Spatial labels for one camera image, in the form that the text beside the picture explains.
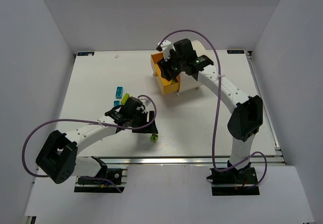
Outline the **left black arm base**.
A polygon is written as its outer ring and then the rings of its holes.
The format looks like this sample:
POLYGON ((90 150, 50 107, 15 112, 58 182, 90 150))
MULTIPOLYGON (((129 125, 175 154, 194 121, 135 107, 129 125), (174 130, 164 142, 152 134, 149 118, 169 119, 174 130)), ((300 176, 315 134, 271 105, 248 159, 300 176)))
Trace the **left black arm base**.
POLYGON ((72 176, 76 177, 75 193, 122 193, 128 170, 106 165, 97 157, 78 157, 72 176))

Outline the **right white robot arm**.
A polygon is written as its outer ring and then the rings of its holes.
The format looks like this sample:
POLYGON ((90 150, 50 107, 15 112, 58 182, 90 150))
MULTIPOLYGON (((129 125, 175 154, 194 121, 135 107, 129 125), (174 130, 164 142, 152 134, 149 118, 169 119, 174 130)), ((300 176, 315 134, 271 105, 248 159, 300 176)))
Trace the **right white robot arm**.
POLYGON ((247 169, 254 136, 263 123, 262 99, 244 93, 221 74, 197 40, 182 39, 175 43, 163 40, 157 50, 161 58, 152 58, 151 66, 162 94, 180 93, 201 85, 214 93, 231 114, 227 127, 233 144, 227 168, 247 169))

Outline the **cream cylindrical drawer cabinet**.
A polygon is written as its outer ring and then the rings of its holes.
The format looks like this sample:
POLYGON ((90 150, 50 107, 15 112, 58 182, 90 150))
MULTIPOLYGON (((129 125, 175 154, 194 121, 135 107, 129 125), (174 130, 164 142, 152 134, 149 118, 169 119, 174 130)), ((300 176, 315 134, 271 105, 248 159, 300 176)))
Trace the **cream cylindrical drawer cabinet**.
MULTIPOLYGON (((196 51, 197 56, 206 55, 206 49, 202 43, 198 40, 191 41, 193 49, 196 51)), ((181 72, 178 76, 178 82, 180 83, 179 93, 187 90, 195 89, 201 86, 192 76, 187 75, 185 72, 181 72)))

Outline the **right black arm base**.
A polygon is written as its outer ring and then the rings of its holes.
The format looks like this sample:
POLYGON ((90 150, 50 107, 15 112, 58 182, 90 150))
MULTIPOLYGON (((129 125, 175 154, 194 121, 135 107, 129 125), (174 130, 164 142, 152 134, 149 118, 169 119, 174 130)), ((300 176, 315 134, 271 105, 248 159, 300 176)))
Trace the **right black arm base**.
POLYGON ((260 195, 259 187, 256 186, 258 178, 253 167, 238 174, 233 170, 217 172, 210 169, 210 175, 206 179, 211 184, 212 196, 260 195))

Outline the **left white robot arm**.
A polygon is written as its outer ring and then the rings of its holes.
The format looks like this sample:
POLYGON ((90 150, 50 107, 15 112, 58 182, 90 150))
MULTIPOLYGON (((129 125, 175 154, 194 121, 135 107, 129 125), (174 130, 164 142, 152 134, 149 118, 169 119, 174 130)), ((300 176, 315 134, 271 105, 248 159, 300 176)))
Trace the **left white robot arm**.
POLYGON ((128 130, 132 133, 157 135, 156 109, 147 110, 155 103, 147 95, 129 97, 124 104, 113 107, 95 121, 69 132, 55 130, 50 133, 36 164, 56 184, 71 176, 106 182, 106 164, 95 156, 80 157, 80 153, 106 137, 128 130))

